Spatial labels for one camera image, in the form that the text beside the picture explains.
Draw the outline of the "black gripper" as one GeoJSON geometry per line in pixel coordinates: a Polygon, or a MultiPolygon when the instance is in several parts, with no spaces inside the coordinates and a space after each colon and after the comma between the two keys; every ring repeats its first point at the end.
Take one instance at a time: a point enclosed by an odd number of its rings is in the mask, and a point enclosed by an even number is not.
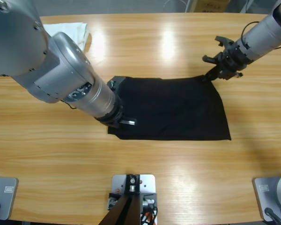
{"type": "Polygon", "coordinates": [[[122,116],[123,116],[123,106],[121,103],[116,103],[113,109],[109,113],[107,113],[106,115],[100,118],[95,117],[95,119],[100,123],[112,128],[118,128],[119,122],[121,124],[130,125],[130,126],[135,126],[137,124],[136,119],[121,120],[122,116]]]}
{"type": "Polygon", "coordinates": [[[234,76],[243,76],[240,73],[250,63],[250,60],[240,51],[236,42],[220,42],[224,50],[214,57],[204,55],[202,60],[207,63],[215,64],[204,76],[203,80],[213,81],[215,79],[229,80],[234,76]]]}

